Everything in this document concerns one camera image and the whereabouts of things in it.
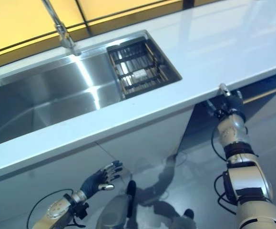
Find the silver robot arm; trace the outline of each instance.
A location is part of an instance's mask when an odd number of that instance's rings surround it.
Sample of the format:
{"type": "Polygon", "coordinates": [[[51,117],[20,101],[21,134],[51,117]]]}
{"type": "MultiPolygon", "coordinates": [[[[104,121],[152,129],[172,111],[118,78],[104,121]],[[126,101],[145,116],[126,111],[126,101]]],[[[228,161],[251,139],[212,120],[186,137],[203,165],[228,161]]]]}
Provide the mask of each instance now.
{"type": "Polygon", "coordinates": [[[71,196],[65,194],[62,199],[53,203],[32,229],[62,229],[73,220],[74,216],[85,218],[86,209],[89,207],[85,201],[99,190],[114,189],[114,185],[110,182],[120,177],[117,173],[122,169],[122,163],[119,161],[113,161],[100,169],[84,181],[80,190],[71,196]]]}
{"type": "Polygon", "coordinates": [[[272,187],[250,146],[245,116],[241,113],[241,94],[232,95],[224,84],[220,89],[225,103],[215,113],[220,120],[217,130],[227,165],[224,188],[228,200],[237,206],[237,228],[276,229],[272,187]]]}

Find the floor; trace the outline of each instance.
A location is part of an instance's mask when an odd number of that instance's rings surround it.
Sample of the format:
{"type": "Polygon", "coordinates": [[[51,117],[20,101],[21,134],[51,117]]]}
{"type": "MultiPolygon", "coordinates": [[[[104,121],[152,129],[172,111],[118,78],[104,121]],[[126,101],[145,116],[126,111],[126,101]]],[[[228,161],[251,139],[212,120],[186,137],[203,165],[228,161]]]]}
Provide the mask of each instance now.
{"type": "MultiPolygon", "coordinates": [[[[263,170],[272,182],[276,203],[276,114],[261,122],[248,122],[247,126],[252,147],[260,155],[263,170]]],[[[215,145],[221,152],[217,141],[215,145]]],[[[171,156],[139,174],[125,173],[122,179],[115,182],[114,191],[99,192],[88,201],[88,216],[83,222],[78,222],[86,224],[87,228],[95,228],[97,218],[107,202],[117,194],[124,193],[128,181],[133,179],[137,183],[136,202],[133,217],[127,222],[126,228],[165,229],[187,208],[194,211],[198,228],[236,228],[235,216],[217,204],[213,189],[214,179],[226,169],[224,162],[213,153],[210,141],[188,146],[188,138],[184,136],[176,157],[171,156]],[[92,209],[92,206],[98,205],[101,207],[92,209]]],[[[220,192],[223,192],[222,187],[219,181],[220,192]]],[[[30,229],[43,214],[44,209],[36,209],[31,217],[30,229]]],[[[0,229],[23,228],[26,218],[25,214],[2,222],[0,229]]]]}

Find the black cable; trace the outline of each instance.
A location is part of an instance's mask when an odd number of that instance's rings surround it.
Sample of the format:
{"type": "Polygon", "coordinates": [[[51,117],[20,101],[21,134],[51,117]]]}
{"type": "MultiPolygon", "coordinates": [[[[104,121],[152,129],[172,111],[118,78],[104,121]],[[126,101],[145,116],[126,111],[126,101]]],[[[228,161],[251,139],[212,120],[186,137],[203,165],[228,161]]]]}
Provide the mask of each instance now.
{"type": "Polygon", "coordinates": [[[55,193],[58,193],[58,192],[63,192],[63,191],[71,191],[71,195],[73,194],[73,189],[71,188],[65,188],[65,189],[61,189],[61,190],[58,190],[58,191],[55,191],[55,192],[51,192],[50,194],[46,195],[45,197],[41,198],[39,201],[37,201],[37,203],[34,205],[34,207],[32,208],[32,210],[30,211],[29,213],[29,216],[28,216],[28,219],[27,219],[27,224],[26,224],[26,229],[29,229],[29,221],[30,221],[30,217],[32,215],[32,212],[34,211],[34,209],[36,208],[36,206],[42,202],[45,198],[55,194],[55,193]]]}
{"type": "Polygon", "coordinates": [[[66,227],[70,227],[70,226],[76,226],[78,228],[85,228],[85,225],[80,225],[76,222],[75,218],[73,218],[73,224],[68,224],[66,227]]]}
{"type": "Polygon", "coordinates": [[[220,200],[224,197],[225,192],[223,194],[221,194],[219,196],[219,198],[217,199],[217,203],[225,210],[227,210],[228,212],[232,213],[233,215],[236,215],[236,213],[234,211],[232,211],[231,209],[227,208],[225,205],[222,205],[222,203],[220,202],[220,200]]]}
{"type": "Polygon", "coordinates": [[[215,134],[215,130],[217,129],[219,123],[215,126],[215,128],[212,131],[212,135],[211,135],[211,146],[214,150],[214,152],[216,153],[217,156],[219,156],[219,158],[221,158],[224,161],[227,161],[226,159],[224,159],[221,155],[219,155],[219,153],[216,151],[215,147],[214,147],[214,143],[213,143],[213,138],[214,138],[214,134],[215,134]]]}
{"type": "MultiPolygon", "coordinates": [[[[217,191],[216,183],[217,183],[218,179],[221,178],[222,176],[223,176],[223,175],[219,175],[218,177],[216,177],[216,179],[215,179],[215,181],[214,181],[214,190],[215,190],[216,194],[217,194],[219,197],[220,197],[221,195],[220,195],[219,192],[217,191]]],[[[232,204],[229,200],[225,199],[224,197],[221,197],[221,199],[222,199],[224,202],[228,203],[228,204],[232,204]]]]}

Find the countertop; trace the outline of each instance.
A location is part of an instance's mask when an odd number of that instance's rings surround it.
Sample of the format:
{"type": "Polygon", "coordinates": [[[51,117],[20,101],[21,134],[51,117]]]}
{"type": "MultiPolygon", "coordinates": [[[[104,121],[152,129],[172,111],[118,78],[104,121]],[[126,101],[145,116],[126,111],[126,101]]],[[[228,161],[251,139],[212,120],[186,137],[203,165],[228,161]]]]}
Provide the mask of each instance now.
{"type": "MultiPolygon", "coordinates": [[[[80,48],[147,30],[182,80],[0,144],[0,179],[82,145],[276,73],[276,1],[226,0],[78,42],[80,48]]],[[[56,48],[0,67],[0,75],[64,55],[56,48]]]]}

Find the white cabinet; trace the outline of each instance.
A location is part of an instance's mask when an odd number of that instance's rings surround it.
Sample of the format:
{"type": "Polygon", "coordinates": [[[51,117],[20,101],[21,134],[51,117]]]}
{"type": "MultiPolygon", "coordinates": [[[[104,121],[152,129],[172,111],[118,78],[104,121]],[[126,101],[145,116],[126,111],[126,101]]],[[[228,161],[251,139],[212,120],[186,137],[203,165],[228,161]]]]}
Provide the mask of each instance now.
{"type": "MultiPolygon", "coordinates": [[[[0,181],[0,222],[29,212],[40,198],[50,192],[63,188],[79,189],[88,176],[113,161],[95,143],[68,152],[67,155],[0,181]]],[[[52,203],[63,194],[56,194],[44,203],[52,203]]],[[[24,225],[25,222],[21,222],[20,228],[24,228],[24,225]]]]}
{"type": "Polygon", "coordinates": [[[97,143],[131,173],[139,172],[177,152],[192,111],[187,108],[97,143]]]}

